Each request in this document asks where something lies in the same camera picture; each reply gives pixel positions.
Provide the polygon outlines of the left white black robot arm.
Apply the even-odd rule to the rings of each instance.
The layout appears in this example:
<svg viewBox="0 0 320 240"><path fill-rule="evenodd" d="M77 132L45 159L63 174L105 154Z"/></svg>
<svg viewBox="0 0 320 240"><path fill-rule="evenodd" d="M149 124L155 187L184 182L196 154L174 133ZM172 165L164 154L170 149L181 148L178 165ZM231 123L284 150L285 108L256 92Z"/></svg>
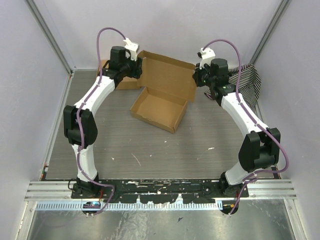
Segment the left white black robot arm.
<svg viewBox="0 0 320 240"><path fill-rule="evenodd" d="M140 78L143 60L138 56L138 50L136 43L113 46L109 60L99 64L98 76L87 93L63 109L63 132L74 150L77 165L77 178L72 190L79 195L93 199L105 187L99 182L94 160L94 143L98 137L95 115L124 78Z"/></svg>

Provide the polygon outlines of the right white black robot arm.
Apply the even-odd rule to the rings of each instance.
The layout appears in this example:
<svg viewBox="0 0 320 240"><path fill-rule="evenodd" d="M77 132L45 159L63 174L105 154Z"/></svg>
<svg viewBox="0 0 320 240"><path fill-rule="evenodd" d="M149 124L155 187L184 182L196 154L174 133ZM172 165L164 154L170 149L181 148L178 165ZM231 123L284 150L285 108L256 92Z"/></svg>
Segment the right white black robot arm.
<svg viewBox="0 0 320 240"><path fill-rule="evenodd" d="M244 178L278 163L280 149L274 141L279 141L281 134L277 128L261 122L236 92L236 85L229 82L227 60L216 58L210 63L197 63L192 77L198 87L209 87L212 98L232 117L244 137L238 162L223 172L218 182L221 194L229 198Z"/></svg>

